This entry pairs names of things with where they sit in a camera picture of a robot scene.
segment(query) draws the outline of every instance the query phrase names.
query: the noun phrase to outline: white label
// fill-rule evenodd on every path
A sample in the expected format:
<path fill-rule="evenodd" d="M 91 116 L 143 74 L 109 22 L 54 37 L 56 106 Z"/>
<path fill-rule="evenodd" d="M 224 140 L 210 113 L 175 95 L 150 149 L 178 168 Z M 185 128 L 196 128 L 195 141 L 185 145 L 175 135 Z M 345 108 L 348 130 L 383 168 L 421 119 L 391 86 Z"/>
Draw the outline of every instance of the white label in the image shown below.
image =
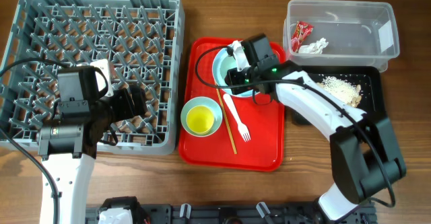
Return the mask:
<path fill-rule="evenodd" d="M 378 37 L 380 38 L 380 49 L 382 52 L 393 45 L 392 23 L 390 20 L 378 29 Z"/>

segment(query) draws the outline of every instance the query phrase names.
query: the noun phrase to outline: red tray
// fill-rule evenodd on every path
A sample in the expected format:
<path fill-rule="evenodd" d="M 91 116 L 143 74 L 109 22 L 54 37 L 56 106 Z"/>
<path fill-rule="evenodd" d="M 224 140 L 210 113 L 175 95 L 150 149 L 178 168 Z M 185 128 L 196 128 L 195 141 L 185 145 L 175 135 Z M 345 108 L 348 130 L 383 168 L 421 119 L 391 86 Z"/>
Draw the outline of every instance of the red tray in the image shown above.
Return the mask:
<path fill-rule="evenodd" d="M 185 102 L 198 96 L 206 96 L 217 103 L 219 99 L 214 88 L 203 85 L 195 75 L 197 57 L 206 50 L 231 44 L 234 40 L 227 38 L 200 38 L 191 49 L 189 71 L 185 91 Z M 274 53 L 281 62 L 285 61 L 283 48 L 271 43 Z M 199 74 L 209 83 L 214 83 L 211 68 L 218 50 L 204 56 L 199 63 Z M 264 106 L 256 105 L 251 98 L 235 98 L 234 100 L 241 121 L 247 125 L 251 141 L 244 142 L 238 132 L 234 117 L 226 108 L 226 114 L 234 137 L 238 154 L 234 154 L 230 143 L 226 122 L 208 137 L 194 137 L 181 127 L 179 153 L 190 164 L 214 167 L 229 167 L 242 170 L 270 172 L 277 169 L 283 161 L 284 150 L 284 106 L 273 101 Z M 256 101 L 269 102 L 268 95 L 256 95 Z"/>

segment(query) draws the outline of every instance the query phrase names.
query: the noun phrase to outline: white fork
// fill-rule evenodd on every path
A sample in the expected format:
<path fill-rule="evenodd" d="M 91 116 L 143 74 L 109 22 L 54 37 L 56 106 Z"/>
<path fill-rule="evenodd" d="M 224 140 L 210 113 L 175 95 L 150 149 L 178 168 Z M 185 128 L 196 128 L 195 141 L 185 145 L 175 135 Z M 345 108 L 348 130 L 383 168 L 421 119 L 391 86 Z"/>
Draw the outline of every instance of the white fork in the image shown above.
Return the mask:
<path fill-rule="evenodd" d="M 246 142 L 251 140 L 250 133 L 248 132 L 248 128 L 246 125 L 244 125 L 241 122 L 240 116 L 236 111 L 235 104 L 234 104 L 234 101 L 232 100 L 232 97 L 230 97 L 229 94 L 224 94 L 223 99 L 226 102 L 226 105 L 228 105 L 229 110 L 231 111 L 232 115 L 236 120 L 236 123 L 238 124 L 238 131 L 240 132 L 242 139 L 244 139 L 244 141 Z"/>

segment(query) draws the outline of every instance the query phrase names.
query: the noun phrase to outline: wooden table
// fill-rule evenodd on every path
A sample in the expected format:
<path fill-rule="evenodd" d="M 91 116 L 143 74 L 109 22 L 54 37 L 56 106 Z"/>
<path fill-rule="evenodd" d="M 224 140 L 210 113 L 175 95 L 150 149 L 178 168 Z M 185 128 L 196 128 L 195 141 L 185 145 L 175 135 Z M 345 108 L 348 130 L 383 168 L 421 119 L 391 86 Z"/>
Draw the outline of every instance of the wooden table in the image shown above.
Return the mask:
<path fill-rule="evenodd" d="M 185 52 L 202 36 L 246 38 L 264 32 L 282 43 L 289 0 L 183 0 Z M 386 1 L 395 11 L 401 54 L 382 74 L 385 102 L 407 164 L 394 184 L 395 209 L 379 205 L 380 223 L 431 223 L 430 0 Z M 0 50 L 6 45 L 18 0 L 0 3 Z M 185 81 L 187 60 L 182 62 Z M 273 173 L 187 165 L 169 156 L 99 154 L 88 204 L 114 196 L 141 203 L 255 204 L 314 200 L 332 184 L 329 144 L 313 127 L 299 127 L 286 114 L 285 158 Z M 17 151 L 0 149 L 0 223 L 38 223 L 41 174 Z M 387 191 L 378 194 L 388 200 Z"/>

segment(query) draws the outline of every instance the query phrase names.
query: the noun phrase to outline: wooden chopstick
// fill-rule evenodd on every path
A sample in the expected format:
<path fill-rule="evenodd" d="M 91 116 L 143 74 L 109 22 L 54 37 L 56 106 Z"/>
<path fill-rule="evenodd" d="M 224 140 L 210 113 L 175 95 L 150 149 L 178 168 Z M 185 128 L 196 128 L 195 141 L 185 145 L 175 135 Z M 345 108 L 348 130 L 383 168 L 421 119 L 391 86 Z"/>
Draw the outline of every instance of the wooden chopstick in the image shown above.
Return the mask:
<path fill-rule="evenodd" d="M 226 111 L 224 110 L 224 105 L 223 105 L 222 97 L 220 95 L 220 90 L 217 89 L 217 88 L 216 88 L 216 90 L 217 90 L 218 100 L 220 101 L 220 106 L 222 107 L 223 117 L 224 117 L 224 120 L 226 121 L 226 126 L 228 127 L 228 133 L 229 133 L 229 137 L 230 137 L 230 143 L 232 144 L 232 148 L 234 150 L 234 153 L 237 154 L 236 147 L 235 147 L 235 142 L 234 142 L 234 137 L 232 136 L 232 132 L 230 132 L 230 126 L 229 126 L 228 116 L 226 115 Z"/>

